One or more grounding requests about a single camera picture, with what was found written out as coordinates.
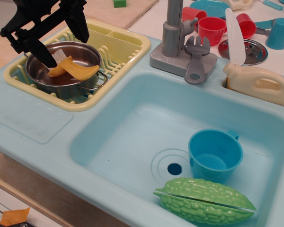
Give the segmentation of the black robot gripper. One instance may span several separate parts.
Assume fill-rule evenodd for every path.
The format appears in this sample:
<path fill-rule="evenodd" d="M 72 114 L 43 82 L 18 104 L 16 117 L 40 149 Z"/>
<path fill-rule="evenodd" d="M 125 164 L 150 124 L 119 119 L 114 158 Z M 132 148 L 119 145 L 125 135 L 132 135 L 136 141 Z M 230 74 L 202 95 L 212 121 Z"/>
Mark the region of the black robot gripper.
<path fill-rule="evenodd" d="M 56 61 L 39 39 L 66 22 L 75 37 L 86 43 L 89 30 L 83 13 L 85 0 L 15 0 L 17 11 L 1 29 L 17 53 L 30 52 L 48 68 Z"/>

